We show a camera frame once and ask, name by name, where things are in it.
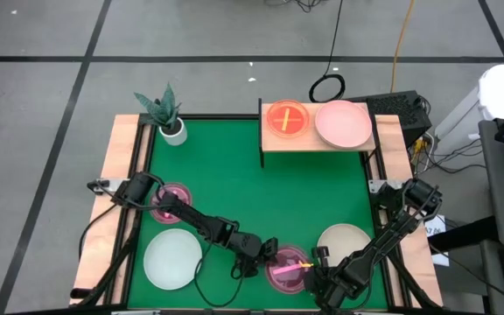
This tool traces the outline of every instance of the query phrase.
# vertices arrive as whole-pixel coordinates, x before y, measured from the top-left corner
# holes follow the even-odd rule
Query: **white pot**
[[[186,131],[186,126],[184,125],[184,121],[182,119],[177,118],[180,123],[182,124],[182,128],[180,128],[180,131],[174,135],[166,135],[163,132],[162,128],[158,128],[158,131],[160,131],[161,135],[163,135],[164,140],[170,145],[181,145],[184,143],[184,141],[188,138],[188,133]]]

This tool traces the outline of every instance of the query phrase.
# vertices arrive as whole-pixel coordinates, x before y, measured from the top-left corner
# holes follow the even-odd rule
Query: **pink plate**
[[[324,141],[342,149],[364,144],[373,133],[367,111],[350,101],[329,101],[320,106],[314,124]]]

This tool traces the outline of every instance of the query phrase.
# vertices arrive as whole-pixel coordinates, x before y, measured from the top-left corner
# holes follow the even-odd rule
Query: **beige plate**
[[[355,250],[363,249],[371,242],[367,233],[355,225],[340,223],[327,228],[318,239],[317,246],[327,246],[330,251],[328,265],[335,267]]]

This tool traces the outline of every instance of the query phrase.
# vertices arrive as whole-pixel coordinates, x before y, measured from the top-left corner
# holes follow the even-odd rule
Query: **green tabletop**
[[[280,247],[298,246],[306,253],[333,224],[351,223],[375,236],[368,191],[359,153],[266,153],[260,167],[258,121],[185,120],[188,139],[178,147],[157,135],[150,172],[165,182],[186,185],[192,205],[203,214],[240,222],[240,230],[263,241],[279,239]],[[209,308],[193,283],[179,290],[161,290],[146,277],[144,252],[149,242],[168,228],[183,228],[207,244],[196,231],[179,222],[164,225],[143,214],[129,292],[129,308]],[[199,274],[199,285],[213,303],[228,301],[238,284],[230,270],[235,254],[213,247]],[[386,309],[382,273],[375,268],[372,294],[366,309]],[[343,307],[358,305],[346,300]],[[302,291],[286,295],[273,289],[261,269],[244,280],[229,308],[313,309],[313,297]]]

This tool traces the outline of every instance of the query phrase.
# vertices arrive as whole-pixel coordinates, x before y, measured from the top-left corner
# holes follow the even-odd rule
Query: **wooden platform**
[[[320,106],[325,103],[303,103],[310,114],[310,126],[305,133],[296,137],[281,137],[276,135],[268,125],[268,110],[272,103],[262,104],[262,151],[263,152],[308,152],[308,151],[372,151],[375,149],[375,139],[371,136],[364,144],[352,148],[341,149],[326,143],[314,128],[314,117]],[[366,103],[356,103],[368,112]],[[376,115],[376,123],[383,117]]]

